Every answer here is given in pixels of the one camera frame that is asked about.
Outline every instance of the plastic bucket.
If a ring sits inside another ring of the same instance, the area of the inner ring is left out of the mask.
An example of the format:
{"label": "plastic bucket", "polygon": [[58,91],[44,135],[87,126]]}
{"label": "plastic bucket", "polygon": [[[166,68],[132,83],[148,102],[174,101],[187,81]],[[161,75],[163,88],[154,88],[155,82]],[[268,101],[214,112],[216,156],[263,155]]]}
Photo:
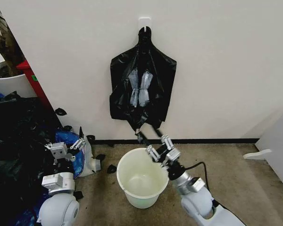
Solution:
{"label": "plastic bucket", "polygon": [[119,161],[117,181],[128,201],[134,207],[145,209],[156,202],[169,178],[167,171],[148,156],[146,148],[136,148]]}

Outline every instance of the carpet floor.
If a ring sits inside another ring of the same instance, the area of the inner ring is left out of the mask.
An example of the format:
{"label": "carpet floor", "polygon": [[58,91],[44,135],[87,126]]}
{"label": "carpet floor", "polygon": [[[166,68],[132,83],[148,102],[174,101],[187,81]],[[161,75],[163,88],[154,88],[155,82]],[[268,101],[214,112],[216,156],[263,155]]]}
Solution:
{"label": "carpet floor", "polygon": [[[75,181],[84,198],[76,226],[196,226],[182,209],[180,196],[169,182],[157,202],[137,209],[126,199],[110,164],[141,145],[94,145],[94,156],[105,154],[102,171]],[[248,226],[283,226],[283,184],[266,161],[244,160],[242,155],[257,151],[253,144],[182,144],[180,163],[185,167],[204,161],[213,197]],[[204,177],[202,166],[191,169],[192,176]]]}

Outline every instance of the black baseboard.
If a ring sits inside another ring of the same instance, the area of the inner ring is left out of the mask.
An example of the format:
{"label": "black baseboard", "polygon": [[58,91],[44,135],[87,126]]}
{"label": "black baseboard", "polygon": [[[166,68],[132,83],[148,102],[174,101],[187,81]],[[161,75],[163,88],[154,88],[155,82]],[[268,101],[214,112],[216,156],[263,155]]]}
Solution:
{"label": "black baseboard", "polygon": [[[239,139],[172,139],[174,144],[254,144],[258,138]],[[152,144],[160,144],[159,139],[149,139]],[[95,145],[138,144],[136,140],[95,140]]]}

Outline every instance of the black garbage bag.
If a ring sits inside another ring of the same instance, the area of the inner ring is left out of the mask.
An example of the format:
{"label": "black garbage bag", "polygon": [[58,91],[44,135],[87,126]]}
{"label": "black garbage bag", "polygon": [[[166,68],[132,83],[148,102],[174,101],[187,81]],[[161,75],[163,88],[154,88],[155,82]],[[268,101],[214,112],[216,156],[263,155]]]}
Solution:
{"label": "black garbage bag", "polygon": [[54,124],[36,97],[0,98],[0,225],[10,225],[42,195],[42,177],[54,161],[44,145],[55,141]]}
{"label": "black garbage bag", "polygon": [[127,120],[133,130],[145,122],[159,128],[170,104],[176,61],[153,45],[149,27],[138,35],[135,47],[111,60],[110,114]]}

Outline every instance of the white planter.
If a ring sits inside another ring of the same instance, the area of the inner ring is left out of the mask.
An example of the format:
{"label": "white planter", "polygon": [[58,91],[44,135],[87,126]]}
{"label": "white planter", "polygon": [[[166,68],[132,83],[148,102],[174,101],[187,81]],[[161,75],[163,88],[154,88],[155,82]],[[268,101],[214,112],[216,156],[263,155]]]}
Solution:
{"label": "white planter", "polygon": [[[0,63],[0,68],[5,66],[5,62]],[[26,78],[25,74],[0,78],[0,93],[7,95],[13,91],[17,91],[21,97],[36,97],[32,86]]]}

